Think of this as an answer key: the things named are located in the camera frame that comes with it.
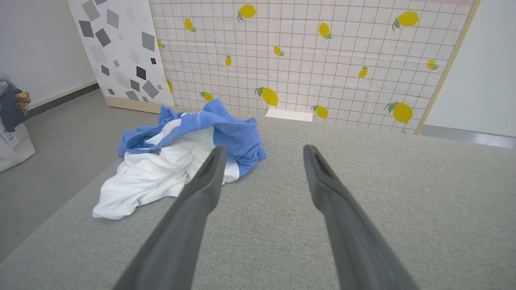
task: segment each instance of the lemon print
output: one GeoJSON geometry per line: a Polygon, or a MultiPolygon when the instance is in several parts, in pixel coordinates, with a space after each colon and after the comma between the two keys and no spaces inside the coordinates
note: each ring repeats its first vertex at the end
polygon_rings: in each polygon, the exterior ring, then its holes
{"type": "Polygon", "coordinates": [[[358,73],[358,77],[359,78],[363,78],[367,76],[367,67],[366,66],[363,66],[362,67],[362,70],[358,73]]]}
{"type": "Polygon", "coordinates": [[[250,4],[245,4],[242,6],[242,8],[240,8],[240,11],[238,11],[236,19],[238,20],[238,22],[240,22],[240,20],[244,20],[244,18],[253,18],[253,16],[256,15],[257,12],[258,11],[254,8],[254,6],[250,4]]]}
{"type": "Polygon", "coordinates": [[[312,111],[316,112],[317,115],[323,119],[328,117],[328,110],[326,110],[326,108],[323,106],[313,106],[312,111]]]}
{"type": "Polygon", "coordinates": [[[389,113],[394,110],[392,115],[394,116],[394,119],[400,123],[408,124],[410,121],[410,118],[412,118],[412,108],[409,107],[409,105],[404,103],[390,103],[385,106],[385,109],[389,110],[389,113]]]}
{"type": "Polygon", "coordinates": [[[279,46],[275,46],[274,47],[274,53],[277,56],[284,56],[285,55],[285,53],[283,51],[281,51],[281,48],[279,46]]]}
{"type": "Polygon", "coordinates": [[[278,106],[278,95],[269,88],[257,88],[254,90],[254,93],[258,96],[263,97],[263,100],[265,103],[271,105],[271,106],[278,106]]]}
{"type": "Polygon", "coordinates": [[[417,22],[419,22],[419,20],[420,18],[417,16],[416,12],[407,11],[394,20],[392,23],[392,30],[394,30],[394,27],[400,28],[400,25],[404,27],[414,26],[417,22]]]}
{"type": "Polygon", "coordinates": [[[190,21],[190,19],[188,19],[188,18],[185,18],[185,27],[190,32],[196,32],[197,31],[195,26],[192,24],[192,21],[190,21]]]}
{"type": "Polygon", "coordinates": [[[209,101],[213,100],[213,96],[212,96],[212,95],[210,95],[210,94],[209,94],[209,93],[207,93],[207,92],[202,92],[202,93],[200,93],[199,95],[203,96],[203,97],[204,97],[204,99],[205,99],[207,102],[209,102],[209,101]]]}
{"type": "Polygon", "coordinates": [[[174,87],[172,86],[172,83],[169,80],[167,80],[167,83],[168,83],[168,87],[170,88],[170,92],[174,93],[174,87]]]}
{"type": "Polygon", "coordinates": [[[431,69],[431,70],[436,70],[439,68],[439,66],[436,64],[436,61],[431,58],[426,63],[426,67],[428,67],[428,69],[431,69]]]}
{"type": "Polygon", "coordinates": [[[326,39],[333,38],[333,35],[330,32],[330,27],[324,22],[321,22],[321,25],[319,26],[319,34],[326,39]]]}

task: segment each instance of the lemon patterned wallpaper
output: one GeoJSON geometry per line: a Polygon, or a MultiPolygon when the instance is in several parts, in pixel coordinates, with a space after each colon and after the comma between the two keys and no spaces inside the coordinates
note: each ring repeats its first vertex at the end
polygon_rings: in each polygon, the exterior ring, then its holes
{"type": "Polygon", "coordinates": [[[469,13],[460,0],[151,0],[177,106],[221,99],[413,134],[469,13]]]}

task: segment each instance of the pink strip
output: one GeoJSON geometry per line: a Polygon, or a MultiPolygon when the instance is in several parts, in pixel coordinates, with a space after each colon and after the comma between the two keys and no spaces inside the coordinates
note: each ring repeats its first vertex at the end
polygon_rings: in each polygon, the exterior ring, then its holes
{"type": "Polygon", "coordinates": [[[457,5],[472,5],[475,0],[413,0],[423,2],[434,2],[444,4],[457,4],[457,5]]]}

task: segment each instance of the black baseboard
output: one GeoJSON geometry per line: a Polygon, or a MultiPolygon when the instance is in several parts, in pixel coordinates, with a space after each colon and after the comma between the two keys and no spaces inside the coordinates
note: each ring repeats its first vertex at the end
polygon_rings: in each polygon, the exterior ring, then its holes
{"type": "Polygon", "coordinates": [[[51,102],[48,102],[44,105],[41,105],[39,107],[36,107],[34,109],[31,109],[27,112],[27,117],[28,118],[32,118],[34,116],[37,116],[45,111],[48,111],[52,108],[55,108],[59,105],[62,105],[68,101],[71,101],[73,99],[75,99],[76,97],[79,97],[79,96],[82,96],[83,94],[87,94],[89,92],[92,92],[92,91],[95,91],[96,89],[99,88],[99,85],[98,84],[94,84],[94,85],[91,85],[89,87],[86,87],[84,89],[80,89],[76,92],[73,92],[73,93],[70,93],[70,94],[67,94],[65,96],[62,96],[56,100],[53,100],[51,102]]]}

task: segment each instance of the gray fabric surface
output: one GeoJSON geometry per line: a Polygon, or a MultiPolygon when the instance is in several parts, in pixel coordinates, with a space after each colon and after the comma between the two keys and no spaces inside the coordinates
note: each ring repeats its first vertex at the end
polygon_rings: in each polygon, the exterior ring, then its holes
{"type": "MultiPolygon", "coordinates": [[[[302,147],[316,145],[422,289],[516,288],[516,150],[261,117],[268,156],[225,184],[193,289],[337,289],[302,147]]],[[[116,164],[0,264],[1,289],[110,289],[173,199],[94,219],[116,164]]]]}

